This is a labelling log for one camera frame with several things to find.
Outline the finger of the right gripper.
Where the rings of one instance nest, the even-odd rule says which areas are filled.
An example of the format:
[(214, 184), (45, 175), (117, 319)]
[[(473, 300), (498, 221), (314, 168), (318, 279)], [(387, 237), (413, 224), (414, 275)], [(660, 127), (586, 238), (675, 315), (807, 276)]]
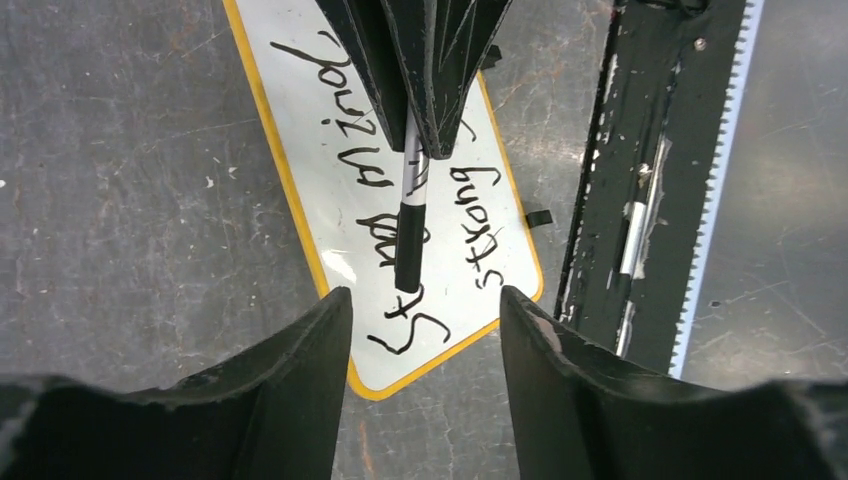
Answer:
[(317, 0), (365, 88), (395, 152), (405, 150), (409, 98), (384, 3), (380, 0)]
[(387, 0), (381, 6), (423, 150), (448, 159), (471, 84), (511, 2)]

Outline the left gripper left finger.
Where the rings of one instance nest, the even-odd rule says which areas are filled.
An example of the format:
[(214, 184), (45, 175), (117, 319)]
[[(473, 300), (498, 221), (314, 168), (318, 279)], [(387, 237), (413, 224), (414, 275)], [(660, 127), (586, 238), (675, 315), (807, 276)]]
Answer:
[(1, 378), (5, 479), (327, 479), (352, 299), (333, 289), (249, 349), (167, 389)]

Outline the black marker cap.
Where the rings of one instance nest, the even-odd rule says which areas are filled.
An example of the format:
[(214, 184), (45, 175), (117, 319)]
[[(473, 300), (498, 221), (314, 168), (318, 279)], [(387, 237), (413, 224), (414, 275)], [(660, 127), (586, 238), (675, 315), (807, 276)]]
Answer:
[(395, 288), (415, 293), (421, 279), (425, 237), (425, 205), (400, 204), (395, 248)]

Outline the white black marker pen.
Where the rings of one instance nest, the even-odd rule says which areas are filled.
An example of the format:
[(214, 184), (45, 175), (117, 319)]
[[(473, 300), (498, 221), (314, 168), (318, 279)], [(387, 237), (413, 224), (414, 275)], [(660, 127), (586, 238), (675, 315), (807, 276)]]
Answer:
[(423, 143), (411, 106), (407, 108), (401, 202), (409, 206), (426, 203), (430, 159)]

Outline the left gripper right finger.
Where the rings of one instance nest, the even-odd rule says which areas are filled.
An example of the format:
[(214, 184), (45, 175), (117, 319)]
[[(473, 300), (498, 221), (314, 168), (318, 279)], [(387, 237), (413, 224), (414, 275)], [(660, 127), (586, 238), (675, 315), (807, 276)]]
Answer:
[(520, 290), (500, 336), (523, 479), (843, 479), (847, 385), (712, 389), (625, 360)]

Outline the yellow framed whiteboard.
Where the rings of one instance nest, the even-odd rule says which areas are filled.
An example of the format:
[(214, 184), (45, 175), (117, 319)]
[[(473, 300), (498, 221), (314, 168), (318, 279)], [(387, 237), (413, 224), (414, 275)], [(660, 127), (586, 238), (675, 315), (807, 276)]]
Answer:
[(544, 290), (485, 81), (451, 158), (430, 165), (421, 284), (395, 287), (402, 156), (391, 150), (341, 42), (312, 1), (225, 11), (320, 295), (350, 290), (348, 381), (380, 401), (493, 331), (506, 285)]

